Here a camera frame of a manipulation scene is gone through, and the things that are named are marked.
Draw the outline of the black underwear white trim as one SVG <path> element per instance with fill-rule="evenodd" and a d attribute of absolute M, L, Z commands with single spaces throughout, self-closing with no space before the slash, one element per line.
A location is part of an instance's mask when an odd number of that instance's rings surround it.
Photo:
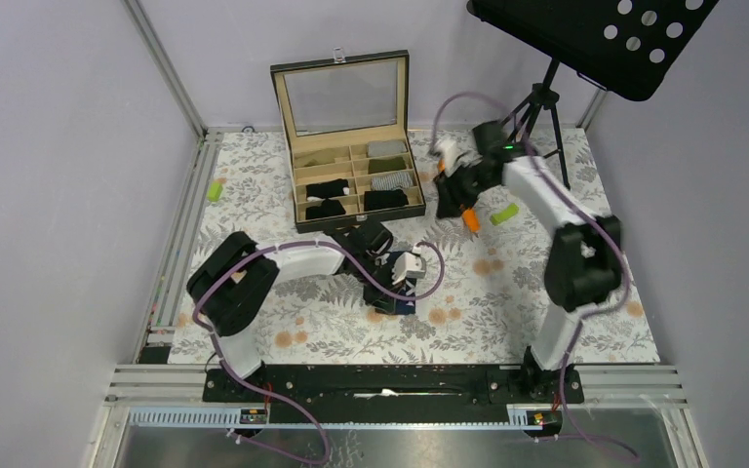
<path fill-rule="evenodd" d="M 351 188 L 349 181 L 345 178 L 311 183 L 305 186 L 306 200 L 309 202 L 343 197 L 350 194 Z"/>

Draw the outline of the olive khaki underwear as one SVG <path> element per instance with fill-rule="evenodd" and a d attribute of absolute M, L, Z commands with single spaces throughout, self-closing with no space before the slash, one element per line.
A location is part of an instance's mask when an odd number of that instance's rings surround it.
<path fill-rule="evenodd" d="M 347 148 L 328 148 L 296 157 L 297 168 L 309 168 L 341 163 L 349 160 Z"/>

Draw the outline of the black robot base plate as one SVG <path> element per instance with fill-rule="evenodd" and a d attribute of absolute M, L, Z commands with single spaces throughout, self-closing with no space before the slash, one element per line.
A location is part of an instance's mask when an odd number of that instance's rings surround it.
<path fill-rule="evenodd" d="M 273 423 L 306 422 L 298 410 L 266 397 L 272 391 L 323 424 L 506 423 L 510 405 L 553 410 L 561 395 L 570 405 L 584 401 L 576 370 L 568 370 L 560 388 L 557 375 L 535 378 L 501 365 L 263 365 L 247 381 L 207 370 L 202 399 L 257 404 Z"/>

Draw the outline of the navy blue underwear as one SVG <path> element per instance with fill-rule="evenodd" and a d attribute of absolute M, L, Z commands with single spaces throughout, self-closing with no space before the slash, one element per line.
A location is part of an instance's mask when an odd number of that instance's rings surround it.
<path fill-rule="evenodd" d="M 374 277 L 379 284 L 387 287 L 393 293 L 405 296 L 416 296 L 416 283 L 417 279 L 407 278 L 399 285 L 393 285 L 393 269 L 397 260 L 405 252 L 393 252 L 385 255 L 380 262 L 380 266 L 374 273 Z M 406 316 L 413 315 L 415 313 L 415 305 L 413 301 L 398 300 L 387 294 L 383 294 L 380 290 L 374 289 L 377 293 L 373 307 L 375 311 L 380 314 L 390 316 Z"/>

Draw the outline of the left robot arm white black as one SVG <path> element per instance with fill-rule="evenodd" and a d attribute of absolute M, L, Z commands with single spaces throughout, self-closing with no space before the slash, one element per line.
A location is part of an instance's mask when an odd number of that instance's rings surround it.
<path fill-rule="evenodd" d="M 191 318 L 228 372 L 226 388 L 242 401 L 262 391 L 264 361 L 254 328 L 271 293 L 291 294 L 296 286 L 316 293 L 319 281 L 338 278 L 352 299 L 379 315 L 413 314 L 426 262 L 420 245 L 397 250 L 393 241 L 377 221 L 278 244 L 230 234 L 186 284 Z"/>

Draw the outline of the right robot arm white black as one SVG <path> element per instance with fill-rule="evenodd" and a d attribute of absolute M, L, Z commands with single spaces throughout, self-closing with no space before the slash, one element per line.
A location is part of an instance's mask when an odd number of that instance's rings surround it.
<path fill-rule="evenodd" d="M 535 216 L 551 237 L 543 284 L 550 300 L 543 325 L 529 353 L 535 366 L 520 376 L 522 392 L 543 402 L 559 388 L 555 372 L 566 366 L 581 319 L 599 311 L 627 281 L 620 248 L 621 223 L 614 215 L 596 215 L 582 207 L 567 187 L 526 142 L 510 142 L 496 121 L 474 128 L 476 155 L 433 138 L 438 218 L 460 217 L 471 230 L 479 227 L 468 214 L 480 195 L 504 187 Z"/>

